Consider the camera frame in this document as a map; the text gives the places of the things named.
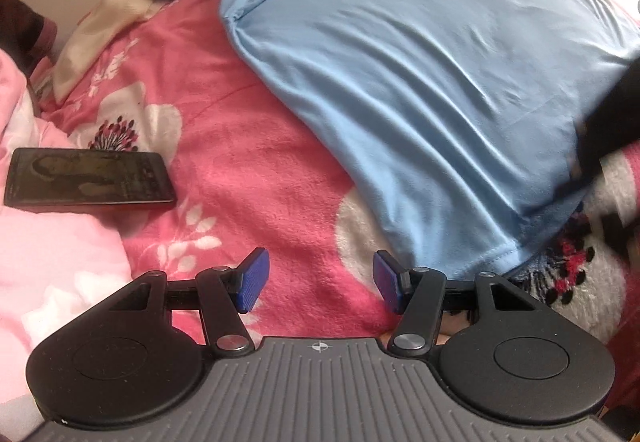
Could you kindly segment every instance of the ribbed surface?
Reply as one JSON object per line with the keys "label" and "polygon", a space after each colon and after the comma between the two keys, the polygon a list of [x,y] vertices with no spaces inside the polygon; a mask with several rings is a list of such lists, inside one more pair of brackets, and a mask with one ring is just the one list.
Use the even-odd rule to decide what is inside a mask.
{"label": "ribbed surface", "polygon": [[214,365],[158,420],[105,434],[49,423],[28,442],[619,440],[594,419],[545,430],[495,424],[460,407],[421,362],[387,356],[374,340],[322,343],[267,338],[254,354]]}

